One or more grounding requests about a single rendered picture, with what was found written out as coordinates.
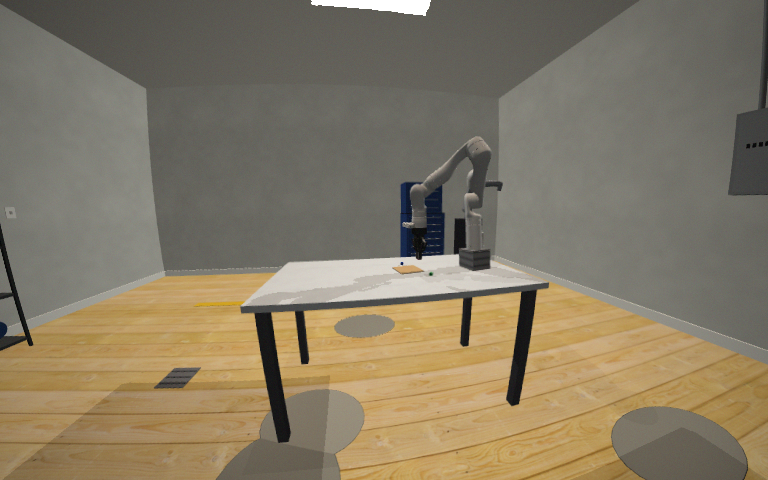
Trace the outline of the tan flat mat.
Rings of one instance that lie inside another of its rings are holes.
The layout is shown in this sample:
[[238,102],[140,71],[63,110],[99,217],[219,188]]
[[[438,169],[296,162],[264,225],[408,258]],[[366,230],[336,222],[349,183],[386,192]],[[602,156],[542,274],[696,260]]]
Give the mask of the tan flat mat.
[[422,269],[420,269],[420,268],[418,268],[418,267],[416,267],[416,266],[414,266],[414,265],[409,265],[409,266],[399,266],[399,267],[392,267],[392,268],[393,268],[393,269],[395,269],[395,270],[396,270],[397,272],[399,272],[400,274],[408,274],[408,273],[424,272],[424,270],[422,270]]

